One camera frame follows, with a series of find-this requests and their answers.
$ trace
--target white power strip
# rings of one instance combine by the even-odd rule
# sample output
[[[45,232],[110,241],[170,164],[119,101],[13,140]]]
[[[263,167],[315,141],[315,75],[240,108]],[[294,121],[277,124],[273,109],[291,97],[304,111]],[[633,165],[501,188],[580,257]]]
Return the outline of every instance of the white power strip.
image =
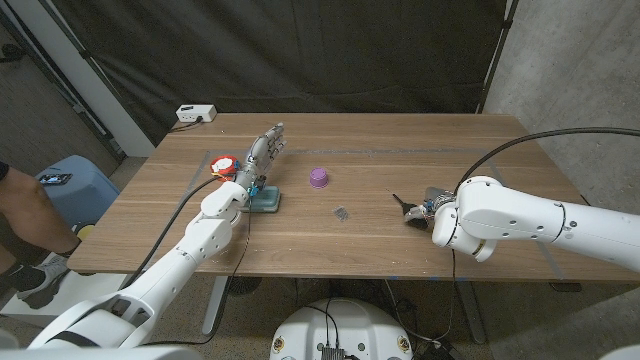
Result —
[[[176,115],[180,122],[195,122],[198,116],[202,116],[203,122],[212,122],[218,114],[213,105],[181,105],[176,110]]]

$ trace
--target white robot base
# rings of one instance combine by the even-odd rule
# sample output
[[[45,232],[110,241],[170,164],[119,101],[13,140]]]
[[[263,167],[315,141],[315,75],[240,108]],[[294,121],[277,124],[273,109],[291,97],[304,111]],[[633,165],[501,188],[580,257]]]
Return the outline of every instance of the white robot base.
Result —
[[[360,300],[331,299],[328,313],[338,327],[336,334],[331,319],[325,320],[323,311],[327,309],[327,301],[309,305],[320,310],[303,307],[280,325],[271,343],[271,360],[333,359],[331,356],[340,350],[360,360],[409,360],[413,356],[407,333],[400,324],[384,311]]]

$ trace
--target black sneaker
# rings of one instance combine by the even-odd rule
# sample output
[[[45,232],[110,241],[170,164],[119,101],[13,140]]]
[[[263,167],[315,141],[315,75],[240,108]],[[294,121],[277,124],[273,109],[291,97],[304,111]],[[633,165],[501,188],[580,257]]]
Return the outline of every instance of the black sneaker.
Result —
[[[45,279],[37,288],[20,291],[18,299],[24,301],[32,309],[40,309],[48,305],[53,296],[60,290],[62,279],[69,273],[67,268],[67,259],[60,255],[56,255],[47,263],[40,264],[36,269],[44,271]]]

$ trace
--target phone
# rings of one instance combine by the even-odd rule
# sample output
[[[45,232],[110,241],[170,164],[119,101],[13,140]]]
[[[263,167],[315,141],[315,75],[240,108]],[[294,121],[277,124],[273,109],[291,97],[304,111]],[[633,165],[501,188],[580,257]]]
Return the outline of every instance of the phone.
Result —
[[[73,174],[45,174],[38,181],[40,184],[47,185],[64,185],[69,182]]]

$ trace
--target person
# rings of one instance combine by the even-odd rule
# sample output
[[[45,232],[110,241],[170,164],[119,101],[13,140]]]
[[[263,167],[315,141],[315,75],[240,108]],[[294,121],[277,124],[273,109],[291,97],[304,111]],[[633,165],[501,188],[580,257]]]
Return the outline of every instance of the person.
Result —
[[[58,293],[69,273],[67,259],[81,241],[53,207],[42,184],[1,161],[0,213],[20,239],[56,253],[46,263],[31,266],[0,243],[0,281],[18,290],[17,297],[31,308],[39,309]]]

